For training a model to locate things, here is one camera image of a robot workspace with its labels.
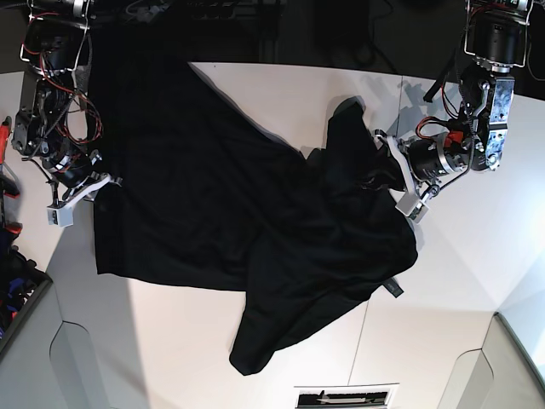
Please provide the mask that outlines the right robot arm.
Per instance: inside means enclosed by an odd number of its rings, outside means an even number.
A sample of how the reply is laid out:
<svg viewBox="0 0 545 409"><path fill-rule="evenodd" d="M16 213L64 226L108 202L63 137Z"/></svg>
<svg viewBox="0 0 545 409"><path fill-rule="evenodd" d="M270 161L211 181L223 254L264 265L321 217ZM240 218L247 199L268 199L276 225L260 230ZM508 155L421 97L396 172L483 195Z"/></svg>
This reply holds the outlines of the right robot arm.
<svg viewBox="0 0 545 409"><path fill-rule="evenodd" d="M12 146L45 173L51 210L91 200L111 181L95 165L105 133L89 96L93 64L91 31L112 19L104 1L30 1L20 59L27 64Z"/></svg>

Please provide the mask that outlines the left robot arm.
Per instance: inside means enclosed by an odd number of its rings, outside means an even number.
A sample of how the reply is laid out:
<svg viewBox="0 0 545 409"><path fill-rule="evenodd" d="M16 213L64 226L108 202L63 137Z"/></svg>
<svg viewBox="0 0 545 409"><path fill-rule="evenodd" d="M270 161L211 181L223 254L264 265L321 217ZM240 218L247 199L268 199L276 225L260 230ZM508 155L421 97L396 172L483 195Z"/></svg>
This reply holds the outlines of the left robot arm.
<svg viewBox="0 0 545 409"><path fill-rule="evenodd" d="M515 78L530 49L532 1L467 1L461 38L423 99L438 96L445 118L428 115L412 137L375 132L380 157L362 180L369 189L403 192L406 213L471 171L496 170L508 135Z"/></svg>

